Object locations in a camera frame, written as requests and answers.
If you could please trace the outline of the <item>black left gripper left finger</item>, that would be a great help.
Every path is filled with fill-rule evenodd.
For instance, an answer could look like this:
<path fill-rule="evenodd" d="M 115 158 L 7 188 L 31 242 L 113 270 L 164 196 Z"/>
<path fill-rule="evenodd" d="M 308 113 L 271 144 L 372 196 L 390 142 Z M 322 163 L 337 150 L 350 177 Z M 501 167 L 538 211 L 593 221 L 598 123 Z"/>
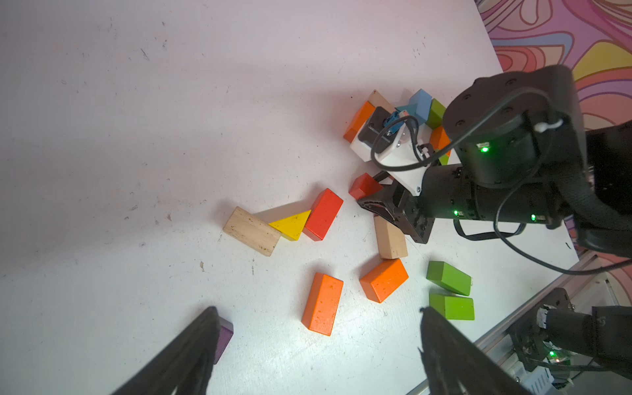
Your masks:
<path fill-rule="evenodd" d="M 116 394 L 205 394 L 220 336 L 217 308 L 204 309 Z"/>

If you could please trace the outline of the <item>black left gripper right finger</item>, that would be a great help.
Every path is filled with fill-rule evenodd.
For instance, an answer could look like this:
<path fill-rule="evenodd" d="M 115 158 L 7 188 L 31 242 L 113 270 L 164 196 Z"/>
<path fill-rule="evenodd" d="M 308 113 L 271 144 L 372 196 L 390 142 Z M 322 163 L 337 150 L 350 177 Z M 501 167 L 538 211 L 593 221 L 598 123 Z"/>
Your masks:
<path fill-rule="evenodd" d="M 420 353 L 431 394 L 528 393 L 437 310 L 421 312 Z"/>

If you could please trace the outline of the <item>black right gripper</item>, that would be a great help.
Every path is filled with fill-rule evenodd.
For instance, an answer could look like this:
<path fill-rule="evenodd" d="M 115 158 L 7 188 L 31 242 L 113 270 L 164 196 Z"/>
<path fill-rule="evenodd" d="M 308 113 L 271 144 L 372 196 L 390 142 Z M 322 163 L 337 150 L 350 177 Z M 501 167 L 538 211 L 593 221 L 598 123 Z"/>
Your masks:
<path fill-rule="evenodd" d="M 358 200 L 361 208 L 395 225 L 418 244 L 427 244 L 435 220 L 427 217 L 418 198 L 399 182 L 383 186 L 380 191 Z"/>

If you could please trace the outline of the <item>natural wood block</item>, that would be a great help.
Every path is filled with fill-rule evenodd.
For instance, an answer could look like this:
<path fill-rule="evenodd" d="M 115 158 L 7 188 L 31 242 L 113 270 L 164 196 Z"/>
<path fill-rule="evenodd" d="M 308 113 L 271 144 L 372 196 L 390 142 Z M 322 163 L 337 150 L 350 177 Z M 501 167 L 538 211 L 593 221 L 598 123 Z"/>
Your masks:
<path fill-rule="evenodd" d="M 375 234 L 380 257 L 383 259 L 397 259 L 408 256 L 406 237 L 395 225 L 375 216 Z"/>
<path fill-rule="evenodd" d="M 367 101 L 373 105 L 373 107 L 382 107 L 388 111 L 388 113 L 392 114 L 396 111 L 396 108 L 385 99 L 377 90 L 373 90 L 373 92 L 368 97 Z"/>
<path fill-rule="evenodd" d="M 270 257 L 281 239 L 281 232 L 263 222 L 255 215 L 237 207 L 231 214 L 223 231 L 239 242 Z"/>

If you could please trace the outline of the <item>red block pair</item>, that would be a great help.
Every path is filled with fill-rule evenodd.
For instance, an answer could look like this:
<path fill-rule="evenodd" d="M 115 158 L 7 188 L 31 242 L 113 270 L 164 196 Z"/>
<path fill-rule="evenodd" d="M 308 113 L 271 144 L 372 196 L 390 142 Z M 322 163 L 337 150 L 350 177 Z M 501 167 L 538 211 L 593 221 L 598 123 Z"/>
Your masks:
<path fill-rule="evenodd" d="M 372 194 L 383 189 L 383 185 L 376 181 L 372 176 L 364 173 L 358 176 L 352 183 L 349 189 L 349 194 L 355 199 L 359 200 L 366 198 Z"/>
<path fill-rule="evenodd" d="M 323 241 L 331 228 L 343 200 L 331 189 L 324 189 L 311 207 L 303 233 L 313 241 Z"/>

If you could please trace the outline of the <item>green block top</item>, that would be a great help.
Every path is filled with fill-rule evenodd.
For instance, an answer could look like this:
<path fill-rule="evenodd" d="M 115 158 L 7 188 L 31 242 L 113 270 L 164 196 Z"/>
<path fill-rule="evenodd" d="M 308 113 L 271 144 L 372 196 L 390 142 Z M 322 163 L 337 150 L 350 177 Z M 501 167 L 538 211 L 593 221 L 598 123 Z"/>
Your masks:
<path fill-rule="evenodd" d="M 442 105 L 436 98 L 433 98 L 426 124 L 432 129 L 439 128 L 443 123 L 445 111 L 445 106 Z"/>

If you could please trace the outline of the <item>light blue long block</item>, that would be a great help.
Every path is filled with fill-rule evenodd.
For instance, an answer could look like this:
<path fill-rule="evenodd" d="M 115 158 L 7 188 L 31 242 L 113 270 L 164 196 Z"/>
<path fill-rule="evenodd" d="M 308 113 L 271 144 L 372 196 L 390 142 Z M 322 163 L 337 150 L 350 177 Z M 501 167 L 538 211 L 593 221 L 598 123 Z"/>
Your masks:
<path fill-rule="evenodd" d="M 426 123 L 429 118 L 433 97 L 423 89 L 411 96 L 408 101 L 409 114 L 414 115 L 419 123 Z"/>

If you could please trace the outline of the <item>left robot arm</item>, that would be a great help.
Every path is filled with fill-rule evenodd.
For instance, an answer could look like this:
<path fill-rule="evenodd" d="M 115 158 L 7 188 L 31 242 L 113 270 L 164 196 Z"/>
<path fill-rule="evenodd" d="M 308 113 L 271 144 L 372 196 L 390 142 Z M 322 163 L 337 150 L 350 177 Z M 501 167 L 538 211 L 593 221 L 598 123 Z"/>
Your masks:
<path fill-rule="evenodd" d="M 464 337 L 435 309 L 424 308 L 421 360 L 432 394 L 525 394 L 527 390 Z M 560 370 L 612 371 L 631 376 L 631 308 L 594 306 L 581 314 L 538 304 L 521 317 L 535 335 L 563 350 L 594 358 L 595 365 Z M 220 336 L 214 306 L 204 309 L 118 394 L 204 394 L 212 377 Z"/>

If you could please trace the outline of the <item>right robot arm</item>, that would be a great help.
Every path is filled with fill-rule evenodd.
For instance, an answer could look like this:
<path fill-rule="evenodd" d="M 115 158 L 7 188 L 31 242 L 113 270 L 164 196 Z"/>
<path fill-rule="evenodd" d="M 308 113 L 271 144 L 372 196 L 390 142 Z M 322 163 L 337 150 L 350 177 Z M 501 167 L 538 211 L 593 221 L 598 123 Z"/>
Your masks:
<path fill-rule="evenodd" d="M 358 204 L 417 243 L 437 219 L 489 222 L 472 240 L 509 244 L 502 222 L 571 218 L 579 246 L 631 264 L 631 125 L 584 128 L 566 66 L 479 78 L 437 115 L 376 107 L 357 137 L 375 182 L 392 179 Z"/>

